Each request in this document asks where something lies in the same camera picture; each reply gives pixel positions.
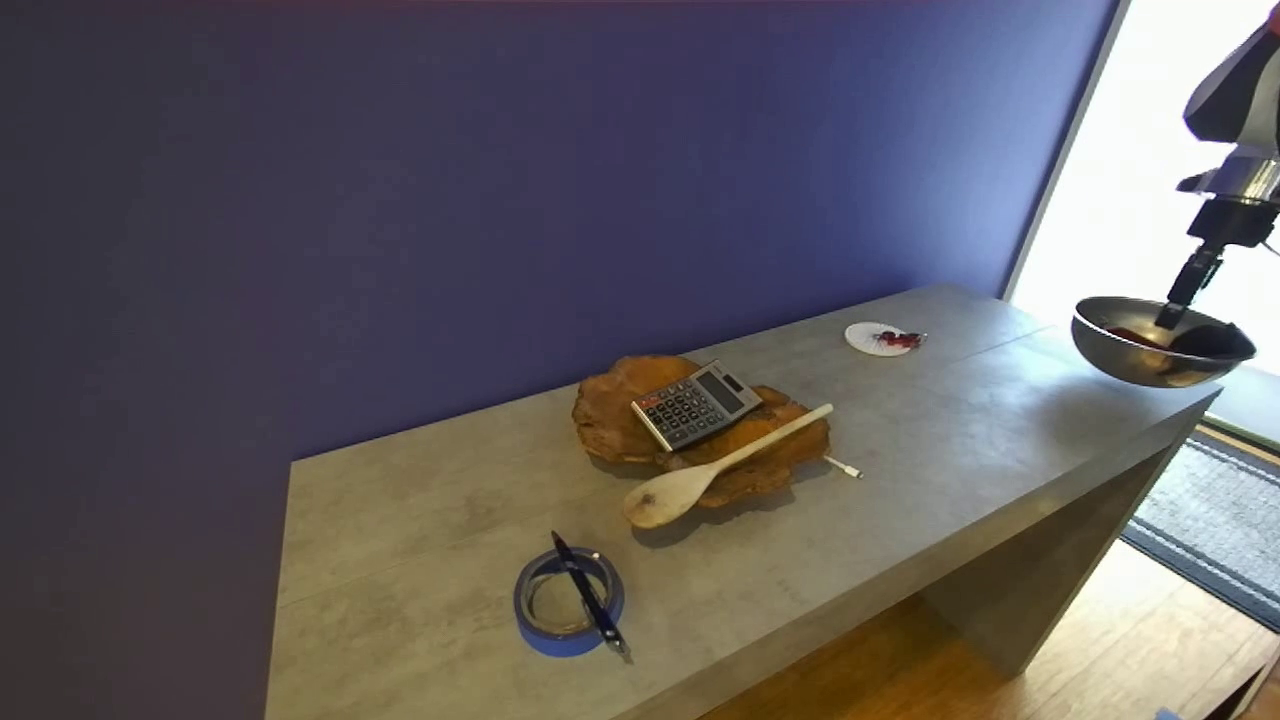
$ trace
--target display screen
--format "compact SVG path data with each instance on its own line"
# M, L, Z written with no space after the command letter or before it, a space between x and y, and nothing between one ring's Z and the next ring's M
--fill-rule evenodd
M695 374L729 413L744 406L725 382L722 374Z

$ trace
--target wooden floor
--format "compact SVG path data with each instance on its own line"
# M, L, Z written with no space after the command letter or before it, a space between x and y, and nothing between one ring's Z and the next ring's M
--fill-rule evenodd
M1024 675L1001 675L919 599L830 643L707 720L1201 720L1261 675L1280 639L1116 544ZM1280 720L1280 679L1250 720Z

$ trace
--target black tool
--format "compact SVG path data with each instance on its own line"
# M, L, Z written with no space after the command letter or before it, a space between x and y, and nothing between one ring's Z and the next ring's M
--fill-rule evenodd
M578 597L586 599L586 608L590 608L602 639L605 639L617 657L634 658L629 639L623 639L623 630L611 622L609 608L602 603L602 597L595 597L595 586L591 586L580 554L578 554L555 530L552 530L552 544L555 544L561 567L572 577L572 586L578 586Z

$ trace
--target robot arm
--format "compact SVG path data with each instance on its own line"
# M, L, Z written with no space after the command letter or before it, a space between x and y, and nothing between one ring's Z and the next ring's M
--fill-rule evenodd
M1212 76L1191 90L1186 120L1191 134L1276 155L1280 132L1280 3Z
M1189 177L1181 193L1207 193L1191 234L1205 244L1189 257L1167 289L1161 329L1177 329L1198 290L1225 263L1230 244L1255 246L1273 234L1280 197L1280 3L1273 16L1201 79L1186 108L1201 141L1235 144L1215 173Z

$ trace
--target white saucer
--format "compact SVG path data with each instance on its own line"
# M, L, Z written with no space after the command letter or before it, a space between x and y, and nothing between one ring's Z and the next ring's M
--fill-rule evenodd
M913 355L919 344L885 344L882 330L904 330L895 322L847 322L845 341L863 355Z

